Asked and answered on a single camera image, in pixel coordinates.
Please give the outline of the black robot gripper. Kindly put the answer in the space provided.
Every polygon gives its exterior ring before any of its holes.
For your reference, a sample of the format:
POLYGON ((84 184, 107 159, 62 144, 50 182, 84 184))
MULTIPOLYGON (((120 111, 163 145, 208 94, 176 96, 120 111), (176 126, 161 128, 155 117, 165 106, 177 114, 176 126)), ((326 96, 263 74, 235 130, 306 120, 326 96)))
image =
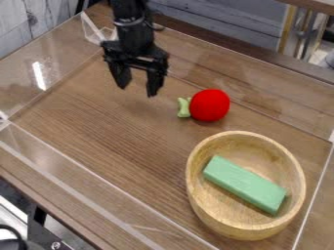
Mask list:
POLYGON ((153 29, 148 21, 133 25, 116 23, 117 38, 100 43, 104 60, 116 85, 125 89, 132 81, 131 68, 145 71, 145 92, 151 98, 164 85, 168 68, 168 54, 153 42, 153 29))

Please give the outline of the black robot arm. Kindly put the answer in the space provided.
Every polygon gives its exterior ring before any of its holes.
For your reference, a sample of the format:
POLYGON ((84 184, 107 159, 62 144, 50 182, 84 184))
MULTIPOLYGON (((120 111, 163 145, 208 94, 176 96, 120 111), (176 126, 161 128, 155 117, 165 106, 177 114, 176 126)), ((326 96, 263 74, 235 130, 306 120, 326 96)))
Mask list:
POLYGON ((120 89, 125 89, 132 81, 131 69, 143 70, 147 96, 153 97, 164 84, 168 53, 153 42, 155 28, 147 0, 109 0, 109 5, 117 39, 100 43, 103 59, 120 89))

